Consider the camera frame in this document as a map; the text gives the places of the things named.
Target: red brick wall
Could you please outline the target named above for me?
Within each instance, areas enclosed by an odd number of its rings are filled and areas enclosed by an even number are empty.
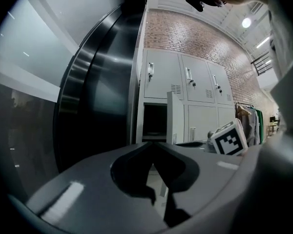
[[[178,51],[224,66],[234,103],[250,103],[260,109],[266,126],[275,104],[259,88],[255,69],[234,40],[198,19],[176,12],[149,10],[146,21],[145,48]]]

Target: clothing rack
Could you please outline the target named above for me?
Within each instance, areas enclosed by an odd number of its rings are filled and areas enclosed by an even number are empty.
[[[237,111],[238,107],[237,107],[237,104],[247,105],[247,106],[252,106],[252,107],[254,107],[252,104],[247,104],[247,103],[237,102],[237,103],[235,104],[235,117],[236,117],[236,118],[238,118],[238,111]]]

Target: white metal locker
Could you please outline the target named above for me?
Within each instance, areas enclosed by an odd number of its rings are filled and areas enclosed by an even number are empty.
[[[235,119],[233,108],[218,108],[219,127],[228,124]]]
[[[178,55],[148,50],[145,97],[166,99],[169,91],[173,91],[179,99],[184,99]]]
[[[181,56],[187,83],[188,100],[215,103],[213,85],[206,62]]]
[[[188,109],[189,132],[191,127],[195,127],[196,131],[194,140],[206,140],[208,132],[215,131],[217,128],[216,108],[189,105]]]
[[[169,144],[184,142],[185,110],[183,103],[173,93],[167,93],[167,138]]]
[[[218,104],[233,105],[233,98],[230,83],[224,67],[208,62],[210,74],[213,80],[213,91]]]

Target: railing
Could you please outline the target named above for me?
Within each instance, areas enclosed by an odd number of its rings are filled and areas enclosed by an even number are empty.
[[[269,52],[264,53],[259,58],[252,61],[251,64],[254,64],[257,74],[259,76],[266,71],[272,69],[272,60],[269,56]]]

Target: green garment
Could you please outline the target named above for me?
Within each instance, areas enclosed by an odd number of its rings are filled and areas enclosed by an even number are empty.
[[[264,122],[263,122],[263,113],[260,110],[257,110],[253,107],[251,107],[252,109],[254,109],[257,114],[258,114],[258,121],[259,121],[259,138],[260,138],[260,144],[263,144],[264,141]]]

